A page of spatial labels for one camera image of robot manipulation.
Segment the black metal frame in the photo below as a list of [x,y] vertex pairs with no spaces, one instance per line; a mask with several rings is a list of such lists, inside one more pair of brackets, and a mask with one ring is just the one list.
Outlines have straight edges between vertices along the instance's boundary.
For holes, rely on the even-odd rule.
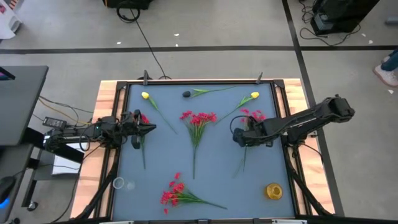
[[[123,105],[122,105],[122,113],[126,111],[127,108],[127,103],[129,101],[129,94],[130,94],[130,87],[131,85],[139,85],[141,82],[125,82],[125,81],[121,81],[121,82],[117,82],[116,84],[116,94],[114,97],[114,103],[113,103],[113,109],[112,109],[112,116],[116,116],[116,112],[118,110],[118,104],[119,104],[119,99],[120,99],[120,94],[121,91],[124,89],[124,99],[123,99]],[[255,80],[149,80],[148,85],[219,85],[219,84],[224,84],[224,85],[244,85],[244,84],[255,84],[256,81]],[[280,92],[282,93],[282,100],[284,102],[284,108],[286,111],[286,115],[290,115],[290,110],[289,110],[289,105],[287,102],[287,95],[285,92],[285,88],[284,88],[284,82],[283,80],[261,80],[260,84],[270,84],[270,88],[271,88],[271,92],[272,92],[272,99],[274,100],[274,105],[275,105],[275,112],[277,114],[278,117],[281,117],[281,112],[280,112],[280,108],[279,108],[279,102],[277,99],[277,92],[276,92],[276,88],[280,88]],[[116,154],[117,156],[115,156],[115,159],[119,159],[119,153],[120,153],[120,149],[116,149]],[[298,169],[298,174],[300,176],[300,178],[304,181],[304,176],[303,176],[303,170],[302,170],[302,165],[301,165],[301,160],[300,157],[297,156],[295,157],[295,161],[297,164],[297,169]],[[101,171],[101,180],[100,183],[103,182],[104,178],[106,177],[106,173],[107,168],[108,168],[108,164],[109,164],[109,153],[108,156],[106,156],[104,158],[104,164],[103,164],[103,169]],[[289,179],[289,188],[290,188],[290,193],[291,193],[291,197],[292,197],[292,202],[293,202],[293,206],[294,206],[294,213],[295,216],[300,215],[300,210],[299,210],[299,203],[297,200],[297,193],[295,190],[295,184],[294,184],[294,180],[293,178],[290,176],[289,173],[287,173],[288,179]],[[110,188],[109,191],[109,199],[108,199],[108,207],[106,208],[106,216],[107,217],[111,217],[112,215],[112,210],[113,210],[113,199],[114,197],[114,189]],[[308,201],[305,199],[305,208],[306,214],[311,215],[312,214],[312,210],[311,210],[311,206],[308,203]],[[100,209],[101,209],[101,203],[98,203],[97,208],[95,210],[95,215],[94,217],[98,217],[100,214]],[[257,223],[257,222],[262,222],[261,219],[258,218],[253,218],[253,219],[247,219],[247,220],[217,220],[217,222],[220,223],[225,223],[225,222],[238,222],[238,223]],[[164,223],[164,222],[168,222],[168,221],[156,221],[159,223]],[[197,223],[197,220],[179,220],[179,221],[173,221],[175,222],[193,222],[193,223]]]

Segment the white paper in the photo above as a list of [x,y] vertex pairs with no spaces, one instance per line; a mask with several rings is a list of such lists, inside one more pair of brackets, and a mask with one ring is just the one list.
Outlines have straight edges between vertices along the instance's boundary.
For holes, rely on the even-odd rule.
[[[71,143],[67,144],[68,146],[76,149],[77,151],[83,152],[80,149],[80,146],[78,143]],[[82,143],[81,146],[83,148],[87,147],[87,143]],[[79,172],[80,168],[80,163],[78,162],[73,162],[68,159],[62,158],[60,156],[55,156],[54,158],[54,166],[52,168],[52,175],[60,175],[60,174],[77,174]]]

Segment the red flower bouquet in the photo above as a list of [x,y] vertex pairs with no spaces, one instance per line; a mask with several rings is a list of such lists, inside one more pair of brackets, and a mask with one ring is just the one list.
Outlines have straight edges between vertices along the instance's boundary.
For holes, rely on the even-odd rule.
[[[202,200],[194,195],[185,184],[180,180],[181,173],[176,173],[174,180],[169,183],[169,190],[163,191],[160,203],[162,205],[169,205],[171,203],[172,207],[181,206],[185,203],[205,203],[208,205],[216,206],[218,208],[227,209],[224,206],[217,205],[206,200]],[[167,215],[169,212],[168,208],[164,209],[164,213]]]
[[[149,124],[149,120],[144,114],[141,114],[141,120],[144,124]],[[145,136],[141,137],[141,150],[142,150],[142,163],[143,163],[144,169],[145,169],[146,168],[146,166],[145,166]]]
[[[263,121],[266,119],[266,116],[262,113],[261,110],[256,110],[256,111],[253,111],[252,113],[250,113],[250,111],[248,109],[241,109],[241,112],[243,112],[246,116],[251,115],[256,121]],[[248,129],[248,120],[249,120],[249,118],[241,119],[241,121],[243,123],[243,128],[245,130]],[[247,147],[247,146],[244,148],[243,159],[241,159],[241,162],[239,163],[238,168],[236,169],[233,177],[236,177],[236,175],[238,174],[242,165],[243,165],[243,171],[244,171],[244,166],[246,164],[246,154],[248,153],[248,149],[249,149],[249,147]]]
[[182,113],[180,119],[184,122],[188,128],[189,134],[191,135],[193,146],[193,178],[195,178],[195,161],[200,139],[203,135],[206,124],[216,122],[217,116],[213,112],[211,112],[211,114],[193,114],[192,111],[188,110],[187,112]]

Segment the wooden table frame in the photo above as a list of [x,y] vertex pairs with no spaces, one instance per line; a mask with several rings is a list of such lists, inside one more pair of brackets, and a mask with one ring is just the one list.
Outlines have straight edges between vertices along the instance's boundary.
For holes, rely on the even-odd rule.
[[[276,98],[279,104],[279,112],[281,117],[287,116],[289,114],[298,113],[302,110],[307,109],[307,102],[305,100],[305,95],[303,92],[303,88],[301,86],[300,79],[283,79],[283,80],[270,80],[263,79],[266,82],[274,81],[277,86],[276,89]],[[255,82],[254,79],[229,79],[229,80],[149,80],[149,83],[161,83],[161,84],[173,84],[175,82],[195,82],[196,84],[200,84],[200,82],[220,82],[220,84],[225,82]],[[95,110],[93,115],[93,121],[96,121],[98,118],[103,116],[110,116],[112,114],[121,114],[124,97],[125,97],[125,82],[129,83],[142,83],[142,80],[129,80],[129,81],[102,81],[99,86],[99,92],[95,104]],[[318,143],[316,138],[307,138],[305,143],[314,149],[318,150]],[[305,146],[300,146],[299,156],[296,159],[292,159],[292,163],[296,168],[302,171],[302,175],[305,179],[305,183],[307,187],[311,190],[312,194],[317,198],[317,200],[322,204],[322,206],[331,213],[335,212],[335,206],[333,204],[333,200],[331,197],[331,192],[329,189],[328,181],[333,181],[335,184],[335,180],[327,180],[325,169],[323,167],[322,160],[320,156],[313,152],[310,149],[307,149]],[[114,150],[104,150],[98,149],[96,152],[92,153],[92,155],[85,159],[81,173],[79,177],[79,181],[77,183],[75,198],[73,201],[73,207],[71,212],[71,217],[75,217],[80,214],[83,209],[87,206],[88,202],[91,200],[92,196],[94,196],[95,192],[98,190],[100,181],[104,179],[107,172],[109,172],[110,167],[113,163],[115,151]],[[297,161],[301,160],[301,166],[297,166]],[[313,208],[308,204],[308,202],[304,199],[303,194],[301,193],[300,188],[296,183],[293,189],[293,192],[297,195],[297,204],[298,204],[298,214],[301,215],[310,215],[316,214]],[[109,193],[112,191],[109,189],[103,195],[103,199],[100,205],[97,206],[97,209],[94,213],[91,214],[92,217],[103,217],[111,214],[111,207],[109,204],[112,202],[109,201]]]

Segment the yellow tulip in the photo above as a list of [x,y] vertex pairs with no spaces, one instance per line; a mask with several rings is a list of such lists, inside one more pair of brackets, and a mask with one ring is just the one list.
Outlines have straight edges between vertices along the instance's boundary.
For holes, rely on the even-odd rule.
[[145,99],[145,100],[147,100],[148,98],[149,98],[149,94],[147,93],[147,92],[142,92],[141,93],[141,96]]
[[257,97],[259,97],[260,93],[259,92],[253,92],[251,93],[251,97],[253,97],[253,99],[256,99]]

